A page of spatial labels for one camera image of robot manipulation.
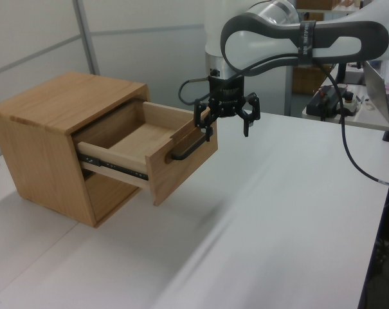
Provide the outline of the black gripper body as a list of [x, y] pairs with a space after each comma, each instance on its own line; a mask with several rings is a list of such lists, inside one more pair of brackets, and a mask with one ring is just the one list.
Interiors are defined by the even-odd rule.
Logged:
[[210, 99], [208, 107], [213, 116], [234, 117], [244, 96], [244, 77], [232, 81], [209, 77]]

